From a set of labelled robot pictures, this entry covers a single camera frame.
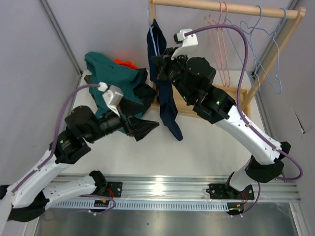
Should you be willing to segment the orange mesh shorts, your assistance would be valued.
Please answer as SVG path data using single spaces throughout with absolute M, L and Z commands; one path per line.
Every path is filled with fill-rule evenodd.
M 125 67 L 128 67 L 128 68 L 131 68 L 131 69 L 138 69 L 138 66 L 135 65 L 131 61 L 123 61 L 123 60 L 120 60 L 120 59 L 114 59 L 114 62 L 116 64 L 118 64 L 118 65 L 122 65 L 122 66 L 125 66 Z

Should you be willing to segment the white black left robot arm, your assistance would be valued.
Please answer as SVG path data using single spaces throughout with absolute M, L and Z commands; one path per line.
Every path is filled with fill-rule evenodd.
M 88 144 L 121 129 L 136 141 L 145 138 L 159 123 L 137 118 L 135 113 L 140 110 L 140 105 L 128 100 L 118 104 L 116 113 L 109 110 L 100 117 L 88 106 L 76 107 L 65 118 L 66 129 L 57 136 L 56 144 L 50 144 L 37 165 L 17 183 L 1 185 L 0 221 L 32 221 L 53 205 L 74 197 L 109 197 L 108 181 L 101 171 L 62 185 L 48 184 L 90 152 Z

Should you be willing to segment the pink hanger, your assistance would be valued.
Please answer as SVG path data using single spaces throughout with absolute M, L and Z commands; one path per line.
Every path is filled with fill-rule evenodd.
M 228 7 L 226 2 L 219 2 L 220 4 L 220 16 L 218 19 L 218 24 L 224 25 L 226 23 L 226 18 L 228 14 Z M 225 17 L 222 20 L 222 13 L 223 13 L 223 6 L 225 6 Z M 221 33 L 221 39 L 222 39 L 222 45 L 223 45 L 223 50 L 224 50 L 224 57 L 225 57 L 225 69 L 222 68 L 223 72 L 227 72 L 227 76 L 224 78 L 225 79 L 225 87 L 230 86 L 230 71 L 229 71 L 229 64 L 228 64 L 228 57 L 227 57 L 227 50 L 226 50 L 226 43 L 225 43 L 225 37 L 224 37 L 224 31 L 223 28 L 219 28 L 218 31 Z
M 216 69 L 219 72 L 221 83 L 223 86 L 226 86 L 225 74 L 224 74 L 223 68 L 222 68 L 223 60 L 221 57 L 220 38 L 219 38 L 219 34 L 218 34 L 218 29 L 208 31 L 207 35 L 208 35 L 211 50 L 213 53 L 213 57 L 215 60 Z

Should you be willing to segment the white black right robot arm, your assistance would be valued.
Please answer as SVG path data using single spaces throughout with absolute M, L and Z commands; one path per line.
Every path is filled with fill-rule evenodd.
M 216 70 L 205 58 L 180 55 L 172 59 L 173 52 L 174 48 L 168 48 L 163 55 L 151 57 L 157 79 L 171 82 L 199 117 L 225 130 L 251 153 L 249 161 L 215 191 L 215 198 L 241 199 L 253 182 L 268 183 L 278 177 L 284 168 L 281 151 L 289 151 L 289 143 L 279 143 L 262 132 L 228 93 L 212 84 Z

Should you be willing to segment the teal green shorts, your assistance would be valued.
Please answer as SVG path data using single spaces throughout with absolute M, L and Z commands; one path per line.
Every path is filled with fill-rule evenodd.
M 136 94 L 136 89 L 146 83 L 147 71 L 139 71 L 119 65 L 109 57 L 98 52 L 85 54 L 84 60 L 87 69 L 92 73 L 90 82 L 92 84 L 106 83 L 108 86 L 120 88 L 124 100 L 143 105 L 141 98 Z

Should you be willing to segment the black shorts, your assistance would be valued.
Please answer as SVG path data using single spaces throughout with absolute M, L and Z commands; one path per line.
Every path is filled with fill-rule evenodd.
M 147 70 L 145 68 L 138 68 L 136 71 L 140 73 L 141 80 L 140 83 L 133 89 L 133 92 L 143 103 L 141 116 L 144 116 L 153 103 L 157 92 L 146 83 L 148 76 Z

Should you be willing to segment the navy blue shorts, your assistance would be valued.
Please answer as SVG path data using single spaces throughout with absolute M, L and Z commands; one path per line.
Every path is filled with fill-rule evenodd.
M 156 44 L 159 46 L 159 55 L 162 55 L 166 50 L 167 42 L 163 35 L 162 30 L 160 29 L 156 20 L 153 20 L 153 34 L 156 41 Z M 152 40 L 149 34 L 147 33 L 147 55 L 149 63 L 149 73 L 151 80 L 151 56 L 155 55 L 154 47 Z M 159 103 L 159 116 L 164 124 L 171 132 L 171 134 L 178 140 L 183 139 L 182 132 L 176 123 L 175 119 L 178 114 L 177 107 L 173 98 L 173 88 L 169 81 L 155 83 L 158 95 L 157 101 Z

